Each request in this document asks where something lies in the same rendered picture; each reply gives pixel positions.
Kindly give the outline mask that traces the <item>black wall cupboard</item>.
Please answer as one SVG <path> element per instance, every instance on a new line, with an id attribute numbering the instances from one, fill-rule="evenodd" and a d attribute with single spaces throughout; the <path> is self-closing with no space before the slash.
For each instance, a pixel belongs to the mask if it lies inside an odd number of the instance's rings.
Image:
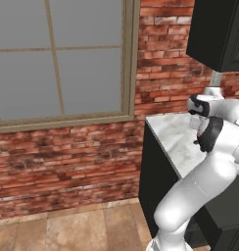
<path id="1" fill-rule="evenodd" d="M 239 0 L 195 0 L 186 54 L 216 72 L 239 72 Z"/>

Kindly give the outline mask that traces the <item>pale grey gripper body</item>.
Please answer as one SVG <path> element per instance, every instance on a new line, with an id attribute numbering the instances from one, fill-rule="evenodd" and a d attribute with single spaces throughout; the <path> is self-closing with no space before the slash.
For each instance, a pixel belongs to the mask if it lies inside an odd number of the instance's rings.
<path id="1" fill-rule="evenodd" d="M 201 117 L 199 115 L 194 115 L 190 119 L 190 127 L 197 131 L 197 135 L 200 136 L 204 133 L 209 125 L 209 119 Z"/>

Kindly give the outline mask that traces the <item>grey wall socket plate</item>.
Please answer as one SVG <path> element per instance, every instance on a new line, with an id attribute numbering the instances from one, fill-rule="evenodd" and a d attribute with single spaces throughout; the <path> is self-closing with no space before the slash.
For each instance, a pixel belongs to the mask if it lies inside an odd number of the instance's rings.
<path id="1" fill-rule="evenodd" d="M 210 81 L 210 87 L 220 87 L 222 73 L 212 71 L 212 77 Z"/>

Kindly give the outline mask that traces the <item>black cupboard door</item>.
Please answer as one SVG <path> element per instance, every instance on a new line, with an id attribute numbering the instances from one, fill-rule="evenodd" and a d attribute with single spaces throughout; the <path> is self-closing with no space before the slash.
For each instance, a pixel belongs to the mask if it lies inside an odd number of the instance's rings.
<path id="1" fill-rule="evenodd" d="M 222 251 L 239 251 L 239 228 L 226 231 L 221 240 Z"/>

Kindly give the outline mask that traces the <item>window with tan frame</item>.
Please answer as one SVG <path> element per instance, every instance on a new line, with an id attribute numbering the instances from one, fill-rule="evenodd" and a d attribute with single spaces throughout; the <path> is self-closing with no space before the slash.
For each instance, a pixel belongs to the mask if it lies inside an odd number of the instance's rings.
<path id="1" fill-rule="evenodd" d="M 129 121 L 140 0 L 0 0 L 0 133 Z"/>

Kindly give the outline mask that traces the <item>black drawer front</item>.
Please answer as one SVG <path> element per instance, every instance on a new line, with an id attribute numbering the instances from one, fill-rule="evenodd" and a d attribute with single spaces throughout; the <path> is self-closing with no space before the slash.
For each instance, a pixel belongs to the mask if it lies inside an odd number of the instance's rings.
<path id="1" fill-rule="evenodd" d="M 205 209 L 217 227 L 239 226 L 239 176 Z"/>

